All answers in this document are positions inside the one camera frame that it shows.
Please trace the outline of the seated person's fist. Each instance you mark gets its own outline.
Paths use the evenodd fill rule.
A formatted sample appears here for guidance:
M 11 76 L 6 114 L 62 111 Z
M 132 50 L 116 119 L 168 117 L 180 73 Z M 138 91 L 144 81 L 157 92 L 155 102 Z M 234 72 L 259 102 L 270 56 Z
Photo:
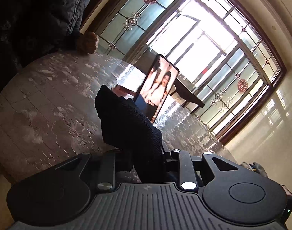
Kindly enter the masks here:
M 94 32 L 85 32 L 77 40 L 77 50 L 85 54 L 96 52 L 99 44 L 99 36 Z

